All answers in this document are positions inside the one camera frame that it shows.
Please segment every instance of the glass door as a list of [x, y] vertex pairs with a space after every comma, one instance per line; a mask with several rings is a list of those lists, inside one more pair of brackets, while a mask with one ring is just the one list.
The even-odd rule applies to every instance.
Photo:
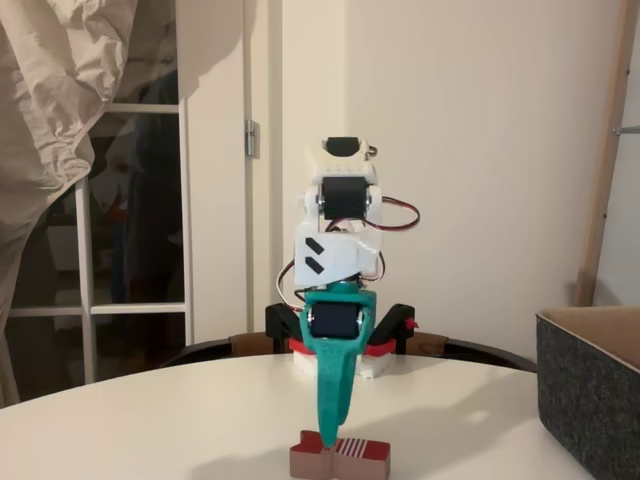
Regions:
[[242, 82], [242, 2], [138, 1], [92, 170], [25, 248], [6, 328], [22, 400], [244, 331]]

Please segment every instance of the white wall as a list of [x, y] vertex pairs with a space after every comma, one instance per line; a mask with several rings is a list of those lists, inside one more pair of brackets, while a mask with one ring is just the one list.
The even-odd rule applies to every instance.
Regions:
[[[640, 28], [636, 29], [622, 125], [640, 125]], [[637, 134], [620, 139], [594, 304], [640, 304], [640, 135]]]
[[182, 191], [190, 213], [182, 220], [191, 232], [184, 245], [192, 273], [187, 338], [199, 343], [247, 324], [243, 4], [190, 0], [178, 2], [176, 14]]
[[283, 261], [293, 258], [293, 232], [309, 179], [306, 145], [343, 135], [345, 26], [342, 0], [282, 1]]
[[577, 278], [619, 3], [283, 0], [284, 260], [304, 145], [367, 137], [423, 213], [385, 237], [380, 310], [533, 356], [534, 313]]

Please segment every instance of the wire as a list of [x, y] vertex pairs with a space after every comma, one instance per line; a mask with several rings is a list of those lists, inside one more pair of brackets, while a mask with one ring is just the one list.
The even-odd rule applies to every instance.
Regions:
[[365, 223], [366, 225], [375, 228], [377, 230], [382, 230], [384, 232], [404, 232], [407, 230], [411, 230], [413, 227], [415, 227], [416, 225], [418, 225], [420, 223], [420, 210], [418, 210], [417, 207], [415, 207], [414, 205], [411, 205], [408, 202], [404, 202], [402, 200], [398, 200], [397, 198], [393, 198], [393, 197], [382, 197], [382, 203], [388, 203], [390, 205], [395, 205], [397, 207], [402, 207], [402, 208], [406, 208], [408, 210], [411, 210], [413, 213], [416, 214], [416, 218], [414, 218], [412, 221], [410, 221], [409, 223], [405, 223], [403, 225], [379, 225], [377, 223], [373, 223], [369, 220], [366, 219], [355, 219], [355, 218], [337, 218], [335, 220], [332, 220], [329, 225], [327, 226], [327, 232], [329, 231], [334, 231], [334, 227], [336, 225], [338, 225], [340, 222], [345, 221], [345, 220], [360, 220], [361, 222]]
[[[338, 218], [338, 219], [332, 220], [329, 223], [329, 225], [327, 225], [327, 228], [325, 229], [325, 231], [326, 232], [346, 231], [346, 229], [342, 229], [338, 227], [338, 224], [340, 222], [347, 221], [347, 220], [360, 220], [361, 222], [363, 222], [369, 227], [375, 228], [377, 230], [382, 230], [385, 232], [404, 232], [412, 229], [413, 227], [418, 225], [418, 223], [420, 223], [420, 210], [418, 210], [414, 205], [411, 205], [410, 203], [407, 203], [407, 202], [403, 202], [402, 200], [398, 200], [397, 198], [393, 198], [393, 197], [382, 197], [382, 203], [388, 203], [390, 205], [395, 205], [397, 207], [402, 207], [402, 208], [411, 210], [413, 213], [416, 214], [416, 218], [414, 218], [411, 222], [405, 223], [403, 225], [379, 225], [369, 220]], [[382, 280], [382, 278], [384, 277], [387, 271], [387, 263], [384, 260], [384, 255], [382, 255], [382, 252], [379, 252], [378, 254], [378, 262], [380, 263], [380, 268], [378, 269], [378, 273], [376, 276], [366, 277], [363, 275], [360, 278], [366, 282], [371, 282], [371, 283], [379, 282], [380, 280]], [[276, 280], [276, 288], [278, 290], [278, 295], [280, 295], [280, 299], [287, 307], [289, 307], [294, 312], [301, 312], [303, 308], [298, 305], [294, 305], [293, 303], [289, 303], [287, 298], [284, 296], [284, 292], [282, 290], [282, 281], [284, 279], [284, 276], [289, 272], [289, 270], [293, 268], [294, 263], [295, 261], [291, 260], [287, 265], [285, 265], [282, 268], [282, 270], [280, 270], [280, 273], [278, 274], [278, 277]], [[313, 290], [313, 288], [297, 289], [294, 291], [294, 295], [296, 296], [296, 298], [304, 302], [304, 296], [302, 295], [302, 293], [308, 292], [310, 290]]]
[[378, 269], [379, 273], [375, 277], [365, 277], [363, 275], [361, 277], [362, 280], [370, 283], [376, 283], [384, 278], [384, 274], [387, 272], [387, 263], [384, 261], [384, 255], [382, 255], [382, 252], [378, 253], [378, 262], [380, 263], [380, 268]]
[[287, 272], [291, 270], [291, 267], [293, 267], [293, 263], [294, 261], [291, 260], [288, 264], [282, 267], [282, 270], [280, 270], [280, 273], [278, 274], [278, 277], [276, 279], [276, 289], [278, 290], [278, 295], [280, 295], [280, 299], [287, 307], [289, 307], [294, 312], [301, 312], [303, 310], [302, 307], [299, 307], [298, 305], [294, 305], [293, 303], [289, 303], [289, 301], [284, 296], [284, 292], [282, 291], [282, 279], [287, 274]]

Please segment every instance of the felt storage box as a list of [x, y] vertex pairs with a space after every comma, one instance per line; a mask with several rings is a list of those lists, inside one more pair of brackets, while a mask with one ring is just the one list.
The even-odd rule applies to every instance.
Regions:
[[640, 479], [640, 308], [537, 316], [538, 408], [597, 480]]

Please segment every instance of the beige fabric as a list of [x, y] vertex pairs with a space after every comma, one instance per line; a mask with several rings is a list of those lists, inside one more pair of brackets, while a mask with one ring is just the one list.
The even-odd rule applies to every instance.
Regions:
[[86, 175], [137, 0], [0, 0], [0, 338], [27, 236]]

